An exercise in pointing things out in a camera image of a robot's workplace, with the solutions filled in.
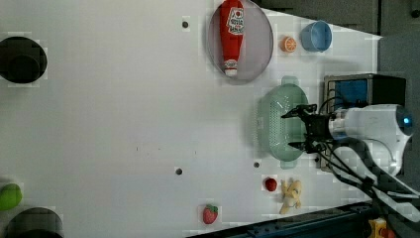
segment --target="red ketchup bottle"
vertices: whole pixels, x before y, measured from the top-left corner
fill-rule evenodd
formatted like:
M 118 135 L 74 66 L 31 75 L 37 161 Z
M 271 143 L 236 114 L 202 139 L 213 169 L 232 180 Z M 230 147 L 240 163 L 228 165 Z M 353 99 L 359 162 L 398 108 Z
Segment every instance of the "red ketchup bottle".
M 238 74 L 238 59 L 244 37 L 244 7 L 239 0 L 225 0 L 220 11 L 220 38 L 222 40 L 225 73 Z

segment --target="orange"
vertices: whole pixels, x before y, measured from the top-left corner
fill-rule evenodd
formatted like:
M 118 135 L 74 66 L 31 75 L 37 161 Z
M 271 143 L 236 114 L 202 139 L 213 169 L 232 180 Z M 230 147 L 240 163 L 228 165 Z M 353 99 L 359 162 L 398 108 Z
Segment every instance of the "orange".
M 281 41 L 280 48 L 284 52 L 292 53 L 296 50 L 296 41 L 293 38 L 286 37 Z

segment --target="blue bowl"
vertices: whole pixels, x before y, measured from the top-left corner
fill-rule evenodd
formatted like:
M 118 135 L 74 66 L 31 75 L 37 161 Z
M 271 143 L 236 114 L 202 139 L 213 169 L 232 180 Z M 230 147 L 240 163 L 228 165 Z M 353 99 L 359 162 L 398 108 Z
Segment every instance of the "blue bowl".
M 300 33 L 302 47 L 308 52 L 325 52 L 330 48 L 333 35 L 324 21 L 314 22 L 306 26 Z

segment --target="cable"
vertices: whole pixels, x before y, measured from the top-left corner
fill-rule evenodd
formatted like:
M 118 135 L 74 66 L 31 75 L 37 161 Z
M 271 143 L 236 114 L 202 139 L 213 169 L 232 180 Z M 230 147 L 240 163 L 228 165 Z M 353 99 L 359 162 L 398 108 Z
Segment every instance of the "cable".
M 346 164 L 344 164 L 343 162 L 342 162 L 342 160 L 339 158 L 339 156 L 337 156 L 336 154 L 335 154 L 335 152 L 331 149 L 331 147 L 329 147 L 328 146 L 328 144 L 325 144 L 325 146 L 331 151 L 331 153 L 332 153 L 332 155 L 347 169 L 347 170 L 350 170 L 351 171 L 351 173 L 350 173 L 350 175 L 351 176 L 354 176 L 355 178 L 357 178 L 357 179 L 359 179 L 361 182 L 363 182 L 363 183 L 367 183 L 367 184 L 369 184 L 369 180 L 371 179 L 370 177 L 368 177 L 368 176 L 366 176 L 366 178 L 362 178 L 362 177 L 360 177 L 357 173 L 355 173 L 355 172 L 353 172 Z M 372 187 L 374 187 L 374 188 L 376 188 L 376 189 L 378 189 L 378 190 L 380 190 L 381 192 L 384 192 L 384 193 L 386 193 L 386 194 L 388 194 L 390 191 L 394 191 L 394 192 L 397 192 L 397 191 L 395 191 L 395 190 L 392 190 L 392 189 L 384 189 L 384 188 L 380 188 L 379 187 L 379 185 L 375 185 L 375 184 L 369 184 L 370 186 L 372 186 Z M 399 197 L 399 196 L 393 196 L 393 195 L 390 195 L 391 197 L 394 197 L 395 199 L 401 199 L 401 197 Z
M 363 191 L 365 194 L 367 194 L 369 197 L 373 197 L 373 190 L 372 189 L 366 189 L 361 183 L 350 180 L 348 178 L 343 178 L 342 176 L 338 175 L 331 167 L 328 165 L 328 168 L 330 168 L 333 175 L 341 182 L 346 183 L 350 186 L 354 186 L 358 188 L 359 190 Z
M 328 90 L 328 92 L 330 92 L 330 91 L 335 91 L 335 92 L 337 92 L 338 94 L 340 94 L 340 96 L 343 98 L 343 101 L 348 101 L 347 99 L 346 99 L 346 97 L 343 95 L 343 93 L 341 93 L 341 91 L 339 91 L 339 90 L 336 90 L 336 89 L 330 89 L 330 90 Z
M 343 97 L 339 97 L 339 96 L 334 96 L 334 97 L 330 97 L 330 98 L 328 98 L 328 99 L 327 99 L 327 100 L 325 100 L 325 101 L 321 104 L 321 106 L 319 107 L 318 114 L 320 114 L 320 113 L 321 113 L 321 111 L 322 111 L 322 109 L 324 108 L 325 104 L 327 104 L 329 101 L 331 101 L 331 100 L 333 100 L 333 99 L 337 99 L 337 98 L 341 98 L 341 99 L 343 99 L 343 100 L 344 100 L 344 98 L 343 98 Z
M 350 105 L 350 104 L 355 104 L 355 103 L 341 102 L 341 103 L 336 103 L 334 105 L 331 105 L 331 107 L 345 105 L 345 108 L 347 108 L 347 106 Z
M 340 171 L 350 174 L 351 172 L 346 171 L 346 169 L 343 169 L 342 167 L 338 166 L 337 164 L 335 164 L 334 162 L 332 162 L 330 159 L 328 159 L 326 156 L 322 155 L 321 152 L 317 152 L 318 155 L 320 155 L 324 160 L 326 160 L 328 162 L 328 164 L 333 165 L 335 168 L 339 169 Z
M 342 170 L 342 168 L 341 167 L 339 167 L 339 166 L 337 166 L 337 165 L 335 165 L 335 164 L 333 164 L 333 162 L 331 161 L 331 160 L 329 160 L 329 159 L 327 159 L 324 155 L 322 155 L 322 154 L 320 154 L 320 152 L 318 152 L 320 155 L 321 155 L 321 157 L 322 158 L 324 158 L 324 160 L 326 160 L 328 163 L 331 163 L 334 167 L 336 167 L 337 169 L 339 169 L 339 170 L 341 170 L 341 171 L 343 171 L 343 172 L 345 172 L 345 173 L 347 173 L 348 175 L 350 175 L 350 176 L 353 176 L 353 177 L 355 177 L 356 179 L 358 179 L 361 183 L 366 183 L 368 180 L 366 179 L 366 178 L 362 178 L 361 176 L 359 176 L 357 173 L 355 173 L 354 171 L 352 171 L 350 168 L 349 168 L 349 166 L 347 166 L 344 162 L 342 162 L 342 160 L 340 159 L 340 157 L 339 156 L 337 156 L 336 155 L 336 153 L 332 150 L 332 148 L 330 148 L 329 146 L 328 146 L 328 144 L 327 143 L 324 143 L 325 144 L 325 146 L 328 148 L 328 150 L 330 150 L 331 151 L 331 154 L 340 162 L 340 164 L 342 164 L 345 168 L 346 168 L 346 171 L 345 170 Z M 376 188 L 376 189 L 378 189 L 378 190 L 381 190 L 377 185 L 375 185 L 375 184 L 372 184 L 371 185 L 372 187 L 374 187 L 374 188 Z

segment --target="white tabletop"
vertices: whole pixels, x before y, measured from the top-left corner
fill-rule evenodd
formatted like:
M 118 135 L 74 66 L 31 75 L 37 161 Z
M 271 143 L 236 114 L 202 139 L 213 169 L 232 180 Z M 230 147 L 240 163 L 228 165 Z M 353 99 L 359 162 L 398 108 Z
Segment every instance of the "white tabletop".
M 298 39 L 311 21 L 265 11 L 271 62 L 251 83 L 232 85 L 205 47 L 221 2 L 0 1 L 3 37 L 41 40 L 49 59 L 48 78 L 31 87 L 0 80 L 0 181 L 24 193 L 1 225 L 43 206 L 63 218 L 69 238 L 182 237 L 367 199 L 316 169 L 314 156 L 284 171 L 259 153 L 255 113 L 285 75 L 319 103 L 324 75 L 376 72 L 378 37 L 331 26 L 327 52 L 299 43 L 286 55 L 278 41 Z M 300 179 L 302 208 L 279 215 L 266 176 Z M 220 209 L 209 226 L 200 216 L 207 202 Z

